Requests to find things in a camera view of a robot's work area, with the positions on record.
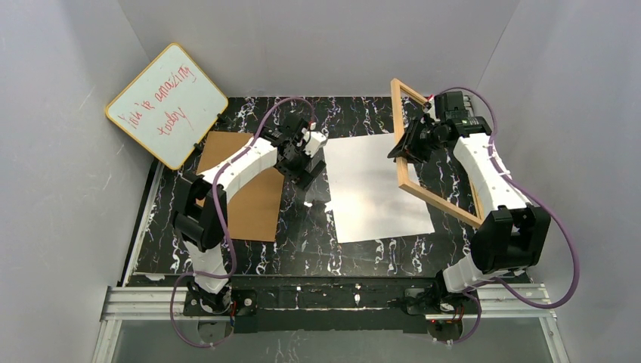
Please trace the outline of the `clear frame glass sheet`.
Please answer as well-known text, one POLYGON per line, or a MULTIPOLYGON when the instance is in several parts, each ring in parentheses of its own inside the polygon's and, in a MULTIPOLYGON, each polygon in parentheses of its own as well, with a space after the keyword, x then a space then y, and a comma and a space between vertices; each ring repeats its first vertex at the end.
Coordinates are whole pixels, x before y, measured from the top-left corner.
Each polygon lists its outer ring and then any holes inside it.
POLYGON ((326 259, 336 243, 327 168, 323 168, 306 191, 300 188, 295 191, 300 206, 296 251, 326 259))

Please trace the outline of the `printed colour photo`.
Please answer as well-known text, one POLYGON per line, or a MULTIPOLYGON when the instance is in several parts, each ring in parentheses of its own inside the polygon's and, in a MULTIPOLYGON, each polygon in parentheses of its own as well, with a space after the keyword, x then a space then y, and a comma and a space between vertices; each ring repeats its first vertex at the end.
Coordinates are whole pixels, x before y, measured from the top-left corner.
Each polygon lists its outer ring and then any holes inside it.
POLYGON ((393 134, 333 138, 324 146, 339 243, 435 232, 426 203, 398 187, 387 157, 393 146, 393 134))

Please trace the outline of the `wooden picture frame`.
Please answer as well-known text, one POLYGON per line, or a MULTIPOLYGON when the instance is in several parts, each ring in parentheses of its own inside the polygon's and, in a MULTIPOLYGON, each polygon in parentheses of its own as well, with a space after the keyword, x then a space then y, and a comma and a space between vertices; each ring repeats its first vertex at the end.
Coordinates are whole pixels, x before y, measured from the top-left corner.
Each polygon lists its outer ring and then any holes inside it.
MULTIPOLYGON (((421 105, 430 104, 432 102, 433 96, 430 95, 426 98, 419 92, 413 90, 411 87, 405 85, 399 79, 392 79, 392 81, 390 82, 390 86, 394 136, 395 142, 398 143, 404 135, 403 104, 401 100, 402 96, 407 95, 410 99, 421 105)), ((438 194, 432 193, 431 191, 414 182, 409 176, 408 162, 406 159, 402 157, 397 158, 395 164, 397 169, 398 187, 401 190, 413 195, 414 197, 419 198, 422 201, 425 201, 430 206, 433 206, 441 210, 442 212, 445 212, 448 215, 451 215, 459 219, 460 221, 465 222, 467 225, 470 225, 473 228, 479 228, 481 226, 484 221, 484 210, 475 185, 472 182, 470 182, 470 187, 472 189, 472 197, 475 204, 474 214, 469 213, 466 209, 459 208, 456 204, 450 203, 443 197, 440 197, 438 194)))

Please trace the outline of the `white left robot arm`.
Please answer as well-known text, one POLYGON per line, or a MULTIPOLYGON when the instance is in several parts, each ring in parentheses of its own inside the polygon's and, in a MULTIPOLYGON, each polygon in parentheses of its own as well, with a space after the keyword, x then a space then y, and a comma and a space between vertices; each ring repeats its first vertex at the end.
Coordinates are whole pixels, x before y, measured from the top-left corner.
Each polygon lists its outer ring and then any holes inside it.
POLYGON ((227 270, 221 244, 231 242, 228 203, 255 177, 276 169, 303 191, 325 168, 323 161, 311 165, 327 144, 323 132, 296 116, 274 129, 263 128, 237 152, 198 175, 186 174, 177 183, 177 203, 171 223, 189 253, 194 280, 203 291, 220 293, 234 274, 237 263, 227 270))

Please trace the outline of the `brown frame backing board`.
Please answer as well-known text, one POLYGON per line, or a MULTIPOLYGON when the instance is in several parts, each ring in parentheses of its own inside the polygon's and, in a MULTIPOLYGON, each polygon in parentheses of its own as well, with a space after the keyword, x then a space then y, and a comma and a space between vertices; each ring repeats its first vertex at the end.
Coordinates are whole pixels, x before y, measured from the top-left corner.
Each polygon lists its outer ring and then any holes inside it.
MULTIPOLYGON (((226 160, 250 138, 249 133, 210 132, 200 155, 197 174, 226 160)), ((283 183, 283 175, 270 168, 234 195, 228 203, 228 229, 233 240, 275 242, 283 183)))

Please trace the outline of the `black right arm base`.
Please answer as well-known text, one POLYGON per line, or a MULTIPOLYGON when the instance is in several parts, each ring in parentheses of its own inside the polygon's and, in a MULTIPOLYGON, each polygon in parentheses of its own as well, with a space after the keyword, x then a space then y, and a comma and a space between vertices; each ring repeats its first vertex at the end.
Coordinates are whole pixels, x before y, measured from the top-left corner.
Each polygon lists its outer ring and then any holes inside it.
POLYGON ((402 309, 409 315, 443 315, 445 320, 461 320, 479 311, 474 293, 450 293, 436 286, 414 287, 404 291, 402 309))

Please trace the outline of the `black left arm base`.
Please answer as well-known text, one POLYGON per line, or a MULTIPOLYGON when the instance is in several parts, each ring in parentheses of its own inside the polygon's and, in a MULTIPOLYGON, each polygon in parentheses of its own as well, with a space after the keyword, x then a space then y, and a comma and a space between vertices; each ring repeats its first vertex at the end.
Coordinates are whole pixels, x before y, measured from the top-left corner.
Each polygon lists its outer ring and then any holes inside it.
POLYGON ((218 294, 213 294, 196 285, 189 285, 183 314, 185 316, 254 315, 258 310, 257 302, 257 293, 254 290, 239 290, 225 286, 218 294))

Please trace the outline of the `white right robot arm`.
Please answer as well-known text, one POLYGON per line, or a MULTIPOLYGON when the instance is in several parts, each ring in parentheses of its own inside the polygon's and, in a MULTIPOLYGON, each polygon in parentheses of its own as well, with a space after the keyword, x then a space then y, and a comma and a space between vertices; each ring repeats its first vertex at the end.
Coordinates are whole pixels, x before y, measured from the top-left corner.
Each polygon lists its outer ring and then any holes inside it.
POLYGON ((470 291, 482 283, 536 265, 551 215, 511 184, 485 118, 473 116, 461 91, 428 98, 410 93, 425 110, 403 121, 401 96, 392 98, 396 145, 388 157, 397 165, 398 187, 476 229, 469 252, 437 274, 438 288, 448 294, 470 291), (427 163, 438 150, 449 149, 475 189, 477 213, 410 180, 412 164, 427 163))

